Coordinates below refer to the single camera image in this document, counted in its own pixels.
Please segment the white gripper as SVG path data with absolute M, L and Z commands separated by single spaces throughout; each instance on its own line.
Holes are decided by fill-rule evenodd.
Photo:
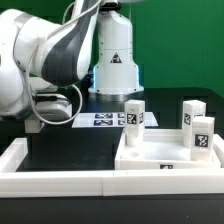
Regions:
M 71 101 L 62 94 L 37 94 L 33 98 L 38 114 L 49 121 L 64 121 L 72 117 Z

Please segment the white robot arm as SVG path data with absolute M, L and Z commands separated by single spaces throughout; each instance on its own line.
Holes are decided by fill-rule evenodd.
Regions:
M 0 13 L 0 120 L 25 120 L 36 113 L 34 74 L 57 86 L 81 81 L 91 62 L 93 36 L 99 37 L 99 61 L 90 93 L 127 96 L 142 92 L 133 61 L 132 24 L 118 14 L 122 3 L 137 0 L 74 0 L 63 24 L 17 9 Z

